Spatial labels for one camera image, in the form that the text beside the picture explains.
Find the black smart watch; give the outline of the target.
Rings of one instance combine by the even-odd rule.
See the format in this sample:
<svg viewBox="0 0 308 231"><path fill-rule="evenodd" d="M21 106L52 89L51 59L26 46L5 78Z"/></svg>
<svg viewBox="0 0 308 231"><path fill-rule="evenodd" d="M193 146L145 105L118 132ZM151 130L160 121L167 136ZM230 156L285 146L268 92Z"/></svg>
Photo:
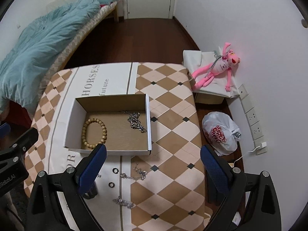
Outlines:
<svg viewBox="0 0 308 231"><path fill-rule="evenodd" d="M97 194L98 194L97 185L96 185L96 183L94 182L94 183L92 184L91 188L90 188L86 193L84 193L84 194L82 195L82 197L83 197L84 199L89 200L89 199L93 199Z"/></svg>

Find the white plastic shopping bag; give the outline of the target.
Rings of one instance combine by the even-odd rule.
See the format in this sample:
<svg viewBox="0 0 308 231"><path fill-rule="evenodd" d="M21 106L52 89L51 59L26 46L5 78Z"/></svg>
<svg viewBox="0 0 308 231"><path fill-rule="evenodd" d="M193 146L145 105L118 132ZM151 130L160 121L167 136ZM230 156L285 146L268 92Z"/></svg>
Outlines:
<svg viewBox="0 0 308 231"><path fill-rule="evenodd" d="M233 153L242 136L238 125L223 112L210 112L205 115L202 129L218 156Z"/></svg>

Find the white power strip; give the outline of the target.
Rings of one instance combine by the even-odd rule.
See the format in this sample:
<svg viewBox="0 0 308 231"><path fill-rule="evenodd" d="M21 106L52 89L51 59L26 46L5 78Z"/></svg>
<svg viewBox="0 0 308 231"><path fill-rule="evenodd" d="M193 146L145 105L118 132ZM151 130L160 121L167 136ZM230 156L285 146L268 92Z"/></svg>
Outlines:
<svg viewBox="0 0 308 231"><path fill-rule="evenodd" d="M241 84L238 88L240 101L244 110L244 114L246 117L246 120L249 125L249 129L252 135L252 139L254 141L254 149L253 151L250 151L250 153L255 153L256 155L261 155L263 153L267 152L267 147L261 150L256 150L256 144L259 142L266 142L264 139L264 134L262 132L262 128L260 125L260 121L258 119L258 116L256 114L255 107L251 101L251 98L249 97L249 93L247 92L245 85Z"/></svg>

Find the white cardboard box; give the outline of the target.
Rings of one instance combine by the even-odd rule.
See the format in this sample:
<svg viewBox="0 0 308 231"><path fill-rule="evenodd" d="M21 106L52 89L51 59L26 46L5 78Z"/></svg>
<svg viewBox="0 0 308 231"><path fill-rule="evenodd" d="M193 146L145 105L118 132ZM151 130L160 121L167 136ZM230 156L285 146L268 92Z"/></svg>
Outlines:
<svg viewBox="0 0 308 231"><path fill-rule="evenodd" d="M70 107L63 146L89 154L102 143L108 155L150 155L149 95L76 98Z"/></svg>

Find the checkered printed tablecloth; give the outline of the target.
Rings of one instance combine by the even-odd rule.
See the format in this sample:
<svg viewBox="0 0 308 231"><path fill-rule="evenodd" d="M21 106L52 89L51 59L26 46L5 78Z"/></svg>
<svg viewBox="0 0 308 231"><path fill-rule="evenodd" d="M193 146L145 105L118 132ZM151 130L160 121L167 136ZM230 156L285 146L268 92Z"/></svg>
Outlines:
<svg viewBox="0 0 308 231"><path fill-rule="evenodd" d="M39 140L26 153L30 194L39 171L61 173L83 154L63 146L75 98L111 94L149 95L150 155L108 156L87 201L104 230L203 230L205 205L201 133L187 70L180 64L96 64L57 72L37 106L32 126Z"/></svg>

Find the teal blue duvet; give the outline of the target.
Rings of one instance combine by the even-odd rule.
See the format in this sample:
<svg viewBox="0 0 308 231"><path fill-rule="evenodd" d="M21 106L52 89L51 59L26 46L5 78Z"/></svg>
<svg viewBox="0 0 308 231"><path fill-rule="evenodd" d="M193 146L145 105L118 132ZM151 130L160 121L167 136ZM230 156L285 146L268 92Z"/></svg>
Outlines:
<svg viewBox="0 0 308 231"><path fill-rule="evenodd" d="M35 19L1 61L1 112L10 101L33 113L41 81L78 31L99 13L102 5L118 0L76 0Z"/></svg>

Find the bed mattress patterned sheet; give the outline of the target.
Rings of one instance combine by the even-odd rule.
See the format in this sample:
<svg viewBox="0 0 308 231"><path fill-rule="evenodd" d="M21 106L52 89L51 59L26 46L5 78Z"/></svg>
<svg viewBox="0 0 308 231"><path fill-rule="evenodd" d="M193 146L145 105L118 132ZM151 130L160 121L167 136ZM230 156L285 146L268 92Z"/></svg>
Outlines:
<svg viewBox="0 0 308 231"><path fill-rule="evenodd" d="M67 62L77 50L78 46L86 38L86 36L103 20L107 17L114 17L118 19L117 3L113 2L110 5L104 5L74 36L72 41L64 48L64 50L57 56L54 63L51 65L48 72L45 74L38 89L38 98L41 98L45 91L50 79L58 71L64 69Z"/></svg>

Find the pink panther plush toy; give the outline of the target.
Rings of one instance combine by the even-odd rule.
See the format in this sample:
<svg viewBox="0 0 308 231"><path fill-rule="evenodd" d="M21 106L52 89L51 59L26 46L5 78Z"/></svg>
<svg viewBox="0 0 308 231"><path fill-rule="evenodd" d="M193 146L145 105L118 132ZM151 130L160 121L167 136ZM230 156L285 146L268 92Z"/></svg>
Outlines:
<svg viewBox="0 0 308 231"><path fill-rule="evenodd" d="M195 82L192 86L192 90L196 91L202 87L208 86L216 76L227 72L227 83L225 89L227 92L231 91L231 76L232 69L240 63L240 58L238 55L230 49L231 43L226 42L224 44L222 55L218 57L213 63L207 66L201 67L192 73L192 78L195 80L201 74L205 74L204 78L200 81Z"/></svg>

